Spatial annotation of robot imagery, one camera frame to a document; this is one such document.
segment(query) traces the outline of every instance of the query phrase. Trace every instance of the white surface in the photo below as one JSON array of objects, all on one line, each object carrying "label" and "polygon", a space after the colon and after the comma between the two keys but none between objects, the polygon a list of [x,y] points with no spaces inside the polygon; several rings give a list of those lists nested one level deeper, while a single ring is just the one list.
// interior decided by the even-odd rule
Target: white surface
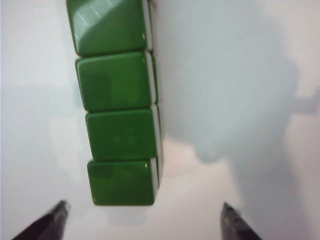
[{"label": "white surface", "polygon": [[158,0],[163,180],[96,207],[63,0],[1,1],[1,239],[58,200],[65,239],[220,239],[223,201],[265,240],[320,239],[320,2]]}]

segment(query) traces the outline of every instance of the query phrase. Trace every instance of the stack of tiles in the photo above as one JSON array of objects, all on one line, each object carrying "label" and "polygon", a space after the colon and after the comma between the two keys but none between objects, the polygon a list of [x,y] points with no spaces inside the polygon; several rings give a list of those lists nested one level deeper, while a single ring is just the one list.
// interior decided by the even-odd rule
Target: stack of tiles
[{"label": "stack of tiles", "polygon": [[67,0],[96,205],[152,205],[163,172],[147,0]]}]

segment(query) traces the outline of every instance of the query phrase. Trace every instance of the green mahjong tile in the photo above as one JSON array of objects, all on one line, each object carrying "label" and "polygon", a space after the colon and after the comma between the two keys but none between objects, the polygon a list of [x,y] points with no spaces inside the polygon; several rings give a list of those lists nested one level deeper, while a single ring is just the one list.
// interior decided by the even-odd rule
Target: green mahjong tile
[{"label": "green mahjong tile", "polygon": [[160,130],[155,105],[89,113],[86,125],[95,161],[151,159],[158,155]]},{"label": "green mahjong tile", "polygon": [[156,159],[97,162],[87,165],[96,205],[152,205],[158,191]]},{"label": "green mahjong tile", "polygon": [[89,112],[146,108],[156,101],[148,52],[81,58],[76,69],[83,106]]},{"label": "green mahjong tile", "polygon": [[78,55],[152,49],[147,0],[67,0],[66,5]]}]

